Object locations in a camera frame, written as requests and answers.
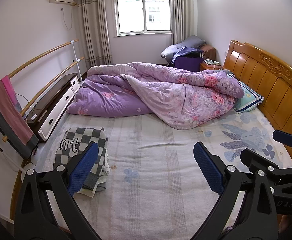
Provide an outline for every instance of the wooden nightstand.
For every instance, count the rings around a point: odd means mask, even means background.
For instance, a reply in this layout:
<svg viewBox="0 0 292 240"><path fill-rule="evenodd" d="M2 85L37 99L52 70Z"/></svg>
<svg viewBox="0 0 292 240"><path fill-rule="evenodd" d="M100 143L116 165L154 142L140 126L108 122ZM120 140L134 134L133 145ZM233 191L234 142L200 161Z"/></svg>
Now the wooden nightstand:
<svg viewBox="0 0 292 240"><path fill-rule="evenodd" d="M203 71L203 70L205 70L205 69L218 70L219 68L222 68L222 69L223 69L222 66L217 66L217 65L215 65L215 68L214 68L214 65L208 65L208 64L207 64L206 62L204 62L204 61L200 64L200 71Z"/></svg>

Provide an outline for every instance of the headboard panel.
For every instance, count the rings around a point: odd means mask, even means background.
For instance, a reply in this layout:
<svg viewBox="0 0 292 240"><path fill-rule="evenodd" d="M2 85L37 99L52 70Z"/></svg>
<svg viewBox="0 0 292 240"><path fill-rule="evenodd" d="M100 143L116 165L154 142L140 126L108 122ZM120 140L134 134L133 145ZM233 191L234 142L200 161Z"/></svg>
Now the headboard panel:
<svg viewBox="0 0 292 240"><path fill-rule="evenodd" d="M292 133L292 68L249 43L231 41L224 67L265 97L258 106L275 129ZM292 158L292 148L286 147Z"/></svg>

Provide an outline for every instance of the comforter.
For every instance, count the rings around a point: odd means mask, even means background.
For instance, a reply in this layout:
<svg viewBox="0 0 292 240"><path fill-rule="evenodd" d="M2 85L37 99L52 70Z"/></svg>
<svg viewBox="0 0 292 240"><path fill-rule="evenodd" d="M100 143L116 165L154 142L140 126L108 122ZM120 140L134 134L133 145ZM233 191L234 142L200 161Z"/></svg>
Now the comforter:
<svg viewBox="0 0 292 240"><path fill-rule="evenodd" d="M186 130L228 112L244 92L224 72L189 72L150 63L92 67L68 107L102 117L155 113Z"/></svg>

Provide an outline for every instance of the window frame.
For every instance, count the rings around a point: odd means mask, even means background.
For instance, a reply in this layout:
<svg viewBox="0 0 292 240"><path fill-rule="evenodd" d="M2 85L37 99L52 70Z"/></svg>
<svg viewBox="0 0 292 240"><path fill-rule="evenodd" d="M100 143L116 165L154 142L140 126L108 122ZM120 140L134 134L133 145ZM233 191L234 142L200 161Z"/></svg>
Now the window frame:
<svg viewBox="0 0 292 240"><path fill-rule="evenodd" d="M145 0L143 0L143 14L144 14L144 30L142 31L133 31L133 32L120 32L120 28L119 28L119 15L118 15L118 2L117 0L114 0L114 8L115 8L115 22L116 22L116 33L117 33L117 37L120 36L127 36L127 35L136 35L136 34L171 34L171 29L172 29L172 24L171 24L171 16L172 16L172 12L171 12L171 0L169 0L169 14L170 14L170 30L169 31L163 31L163 30L159 30L159 31L147 31L146 28L146 24L147 24L147 17L148 15L146 15L146 2Z"/></svg>

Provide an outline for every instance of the window pane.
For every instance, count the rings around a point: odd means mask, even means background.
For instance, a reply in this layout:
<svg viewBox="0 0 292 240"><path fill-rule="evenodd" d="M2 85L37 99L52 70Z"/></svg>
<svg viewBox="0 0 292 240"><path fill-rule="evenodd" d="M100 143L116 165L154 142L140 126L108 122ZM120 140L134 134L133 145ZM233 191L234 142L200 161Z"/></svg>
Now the window pane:
<svg viewBox="0 0 292 240"><path fill-rule="evenodd" d="M145 0L148 31L170 31L169 0Z"/></svg>
<svg viewBox="0 0 292 240"><path fill-rule="evenodd" d="M117 0L117 3L120 32L143 31L143 0Z"/></svg>

